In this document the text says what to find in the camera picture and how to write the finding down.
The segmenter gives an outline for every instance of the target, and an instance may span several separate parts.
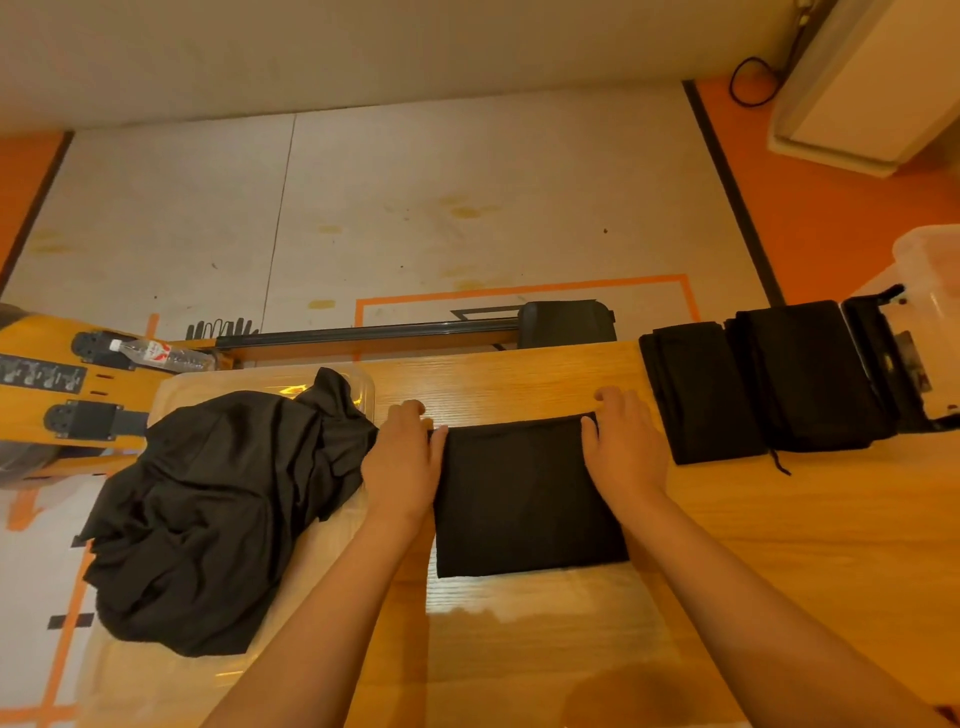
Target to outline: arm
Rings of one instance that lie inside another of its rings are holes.
[[[363,461],[363,525],[203,728],[344,724],[380,606],[440,480],[446,428],[428,444],[421,414],[418,401],[390,408]]]
[[[754,728],[948,725],[667,497],[666,442],[636,392],[605,387],[597,399],[597,425],[583,420],[593,482],[660,566]]]

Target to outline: white floor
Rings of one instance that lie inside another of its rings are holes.
[[[679,84],[81,132],[3,301],[133,333],[157,313],[176,339],[579,298],[620,339],[766,305]],[[0,531],[0,724],[46,689],[98,488],[64,481]]]

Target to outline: right hand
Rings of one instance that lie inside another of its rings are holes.
[[[600,402],[596,424],[581,420],[584,459],[593,484],[624,523],[666,489],[666,438],[634,390],[601,387],[594,398]]]

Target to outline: black cloth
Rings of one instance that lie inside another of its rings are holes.
[[[450,429],[434,500],[439,577],[627,560],[584,463],[581,417]]]
[[[767,452],[723,327],[656,328],[640,352],[677,465]]]
[[[164,417],[80,534],[104,626],[187,657],[246,651],[294,541],[360,486],[375,437],[329,369],[295,400],[233,392]]]
[[[895,434],[836,302],[740,311],[726,332],[770,447],[861,449]]]

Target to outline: black bracket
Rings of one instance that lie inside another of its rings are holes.
[[[120,435],[147,434],[147,412],[131,412],[119,404],[68,400],[43,416],[43,426],[64,440],[115,440]]]
[[[115,331],[81,331],[73,337],[70,351],[76,354],[84,364],[129,371],[136,369],[136,365],[124,354],[110,350],[110,342],[113,339],[135,341],[136,337]]]

